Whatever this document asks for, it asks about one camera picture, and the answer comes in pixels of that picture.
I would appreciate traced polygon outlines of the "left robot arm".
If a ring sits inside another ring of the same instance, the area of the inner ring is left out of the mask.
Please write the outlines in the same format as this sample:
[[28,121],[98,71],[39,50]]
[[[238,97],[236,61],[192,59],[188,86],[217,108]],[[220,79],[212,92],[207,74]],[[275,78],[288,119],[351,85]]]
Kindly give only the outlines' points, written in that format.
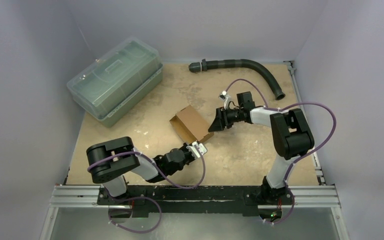
[[201,159],[207,152],[203,143],[194,141],[150,158],[134,146],[129,136],[125,136],[87,148],[87,171],[91,174],[93,183],[102,185],[110,199],[122,205],[129,199],[124,174],[132,172],[148,183],[158,183]]

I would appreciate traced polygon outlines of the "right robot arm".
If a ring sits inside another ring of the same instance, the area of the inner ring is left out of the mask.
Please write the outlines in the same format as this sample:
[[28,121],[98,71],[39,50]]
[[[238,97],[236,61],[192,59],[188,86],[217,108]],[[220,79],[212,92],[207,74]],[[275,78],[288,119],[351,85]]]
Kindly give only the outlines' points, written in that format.
[[238,106],[230,108],[231,96],[226,91],[219,95],[223,106],[216,109],[208,131],[221,132],[239,122],[271,129],[276,156],[269,173],[263,178],[256,199],[272,204],[286,194],[286,181],[293,162],[314,147],[313,134],[301,109],[280,111],[256,106],[249,91],[238,93],[236,97]]

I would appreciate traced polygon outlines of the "brown cardboard box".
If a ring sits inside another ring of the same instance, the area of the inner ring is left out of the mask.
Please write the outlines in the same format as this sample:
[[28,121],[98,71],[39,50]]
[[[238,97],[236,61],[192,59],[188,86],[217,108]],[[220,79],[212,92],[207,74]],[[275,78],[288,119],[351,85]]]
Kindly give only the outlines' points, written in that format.
[[191,105],[178,111],[170,120],[176,134],[187,144],[204,143],[214,136],[209,132],[210,124]]

